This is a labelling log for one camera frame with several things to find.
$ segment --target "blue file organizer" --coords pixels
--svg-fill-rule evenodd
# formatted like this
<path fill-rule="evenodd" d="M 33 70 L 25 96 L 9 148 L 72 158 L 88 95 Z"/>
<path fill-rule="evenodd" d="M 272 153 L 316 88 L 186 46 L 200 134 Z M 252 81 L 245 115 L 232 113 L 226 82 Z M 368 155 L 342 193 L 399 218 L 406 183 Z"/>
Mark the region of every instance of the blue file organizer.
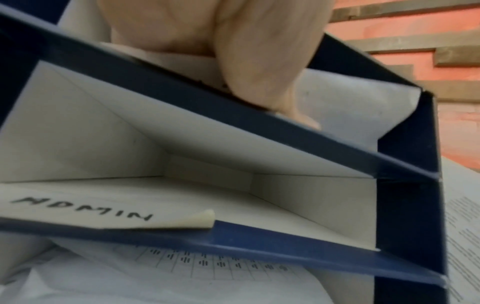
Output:
<path fill-rule="evenodd" d="M 266 114 L 162 68 L 72 38 L 54 25 L 67 0 L 43 7 L 35 1 L 6 4 L 31 16 L 0 7 L 0 125 L 42 60 L 371 175 L 377 189 L 376 247 L 381 251 L 222 221 L 208 231 L 100 232 L 2 219 L 1 231 L 170 247 L 360 273 L 375 277 L 375 303 L 447 303 L 440 156 L 430 92 L 421 93 L 416 111 L 381 138 L 378 152 L 372 152 Z M 331 60 L 335 57 L 342 60 Z M 416 86 L 328 35 L 309 68 Z"/>

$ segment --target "wooden plank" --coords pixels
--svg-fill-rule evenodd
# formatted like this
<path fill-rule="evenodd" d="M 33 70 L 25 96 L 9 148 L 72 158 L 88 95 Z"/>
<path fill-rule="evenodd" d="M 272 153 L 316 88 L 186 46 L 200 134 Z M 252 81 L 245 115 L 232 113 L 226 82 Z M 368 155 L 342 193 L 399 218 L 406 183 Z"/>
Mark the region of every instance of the wooden plank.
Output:
<path fill-rule="evenodd" d="M 439 102 L 480 103 L 480 81 L 423 80 L 417 83 L 434 93 Z"/>
<path fill-rule="evenodd" d="M 371 54 L 434 51 L 443 47 L 480 46 L 480 30 L 347 40 L 346 43 Z"/>
<path fill-rule="evenodd" d="M 403 78 L 408 80 L 414 79 L 414 65 L 392 65 L 387 67 Z"/>
<path fill-rule="evenodd" d="M 433 62 L 436 67 L 480 67 L 480 46 L 438 48 Z"/>
<path fill-rule="evenodd" d="M 480 0 L 404 0 L 333 10 L 330 22 L 424 14 L 480 7 Z"/>

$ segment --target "white paper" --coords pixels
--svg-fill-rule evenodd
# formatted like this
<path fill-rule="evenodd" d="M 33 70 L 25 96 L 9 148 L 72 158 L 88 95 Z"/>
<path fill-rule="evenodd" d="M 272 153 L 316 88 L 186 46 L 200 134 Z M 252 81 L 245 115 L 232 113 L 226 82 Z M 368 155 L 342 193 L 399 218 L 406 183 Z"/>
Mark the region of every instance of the white paper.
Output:
<path fill-rule="evenodd" d="M 144 203 L 0 184 L 0 217 L 95 229 L 212 228 L 211 209 L 189 212 Z"/>
<path fill-rule="evenodd" d="M 480 303 L 480 174 L 443 159 L 451 303 Z"/>
<path fill-rule="evenodd" d="M 230 92 L 214 58 L 103 45 Z M 300 110 L 320 122 L 323 132 L 371 149 L 413 113 L 421 93 L 417 87 L 311 69 L 301 74 L 296 91 Z"/>
<path fill-rule="evenodd" d="M 333 304 L 320 282 L 299 266 L 87 241 L 55 239 L 72 252 L 15 269 L 12 302 Z M 26 268 L 32 269 L 25 279 Z"/>

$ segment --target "brick wall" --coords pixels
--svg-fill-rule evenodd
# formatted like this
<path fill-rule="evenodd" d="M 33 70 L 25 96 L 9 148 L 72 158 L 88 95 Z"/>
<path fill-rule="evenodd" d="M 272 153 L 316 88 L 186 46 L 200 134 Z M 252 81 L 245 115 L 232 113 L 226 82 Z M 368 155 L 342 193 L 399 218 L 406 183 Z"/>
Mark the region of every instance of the brick wall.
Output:
<path fill-rule="evenodd" d="M 398 0 L 336 0 L 335 8 Z M 480 9 L 365 19 L 329 24 L 344 39 L 408 36 L 480 29 Z M 480 68 L 435 68 L 433 52 L 374 55 L 387 65 L 414 65 L 417 80 L 480 80 Z M 438 106 L 441 153 L 464 166 L 480 169 L 480 104 Z"/>

